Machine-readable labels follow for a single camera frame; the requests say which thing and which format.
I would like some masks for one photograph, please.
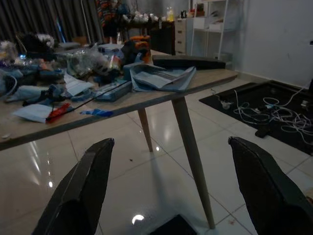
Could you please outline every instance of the black rug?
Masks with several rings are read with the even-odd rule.
[[[299,91],[298,88],[275,81],[270,81],[262,84],[248,83],[235,88],[235,90],[238,93],[239,105],[244,102],[248,102],[250,108],[258,108],[261,113],[264,114],[268,114],[272,110],[265,107],[265,103],[263,101],[264,97],[273,97],[280,101],[279,104],[286,104],[290,100],[291,96]],[[269,124],[268,121],[265,123],[258,122],[259,124],[244,122],[239,114],[234,113],[234,110],[237,109],[237,100],[234,89],[219,93],[217,95],[219,97],[216,95],[212,95],[200,99],[199,101],[258,130],[263,128],[269,128],[270,136],[307,154],[311,155],[313,153],[313,146],[304,143],[299,132],[287,133],[281,130],[281,126],[286,125],[285,123],[274,120],[271,121]],[[229,102],[232,102],[233,104],[230,105],[230,108],[228,110],[226,110],[222,107],[219,100],[227,100]],[[313,103],[312,94],[308,93],[307,91],[300,92],[293,97],[292,101],[285,108],[293,110],[298,114],[305,115],[308,119],[312,119],[313,124],[313,106],[308,106],[306,109],[304,109],[303,107],[301,107],[301,103],[303,100]],[[248,117],[244,117],[244,119],[247,121],[256,122]],[[304,135],[304,138],[308,143],[313,142],[313,136]]]

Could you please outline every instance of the person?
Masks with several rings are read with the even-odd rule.
[[[117,22],[116,22],[116,9],[120,5],[120,0],[114,3],[112,0],[96,0],[98,16],[103,28],[104,43],[117,43]]]

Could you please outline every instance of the paper document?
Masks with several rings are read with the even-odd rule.
[[[137,65],[132,68],[131,76],[133,83],[138,82],[157,90],[183,91],[195,72],[195,67],[186,70],[166,70],[150,65]]]
[[[75,96],[80,92],[93,87],[92,83],[78,80],[75,77],[69,75],[67,72],[64,74],[64,81],[66,83],[65,87],[67,88],[67,92],[72,96]]]
[[[13,113],[15,116],[25,118],[31,121],[45,123],[45,119],[52,112],[52,108],[42,104],[31,104],[20,108]]]

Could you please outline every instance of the tabletop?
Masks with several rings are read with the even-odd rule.
[[[152,54],[164,53],[152,51]],[[7,139],[0,138],[0,150],[106,119],[106,117],[79,114],[82,110],[102,109],[112,111],[113,114],[110,117],[114,117],[205,90],[219,83],[228,82],[236,76],[237,72],[231,70],[200,70],[196,72],[188,88],[183,93],[137,92],[128,93],[112,103],[92,101],[74,112],[65,114],[51,124],[31,122],[12,115],[15,110],[22,107],[22,102],[0,103],[0,137],[10,135]],[[82,102],[69,103],[73,107],[77,107]]]

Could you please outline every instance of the wooden table leg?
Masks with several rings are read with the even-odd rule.
[[[176,119],[178,122],[182,141],[185,146],[189,165],[194,176],[202,206],[211,229],[215,228],[213,213],[211,209],[210,197],[207,190],[205,177],[203,173],[200,154],[197,147],[194,131],[192,129],[190,116],[187,109],[185,98],[172,100]]]
[[[139,114],[140,122],[142,125],[143,133],[145,134],[145,137],[146,137],[149,151],[153,152],[146,109],[144,109],[144,108],[139,109],[138,114]]]

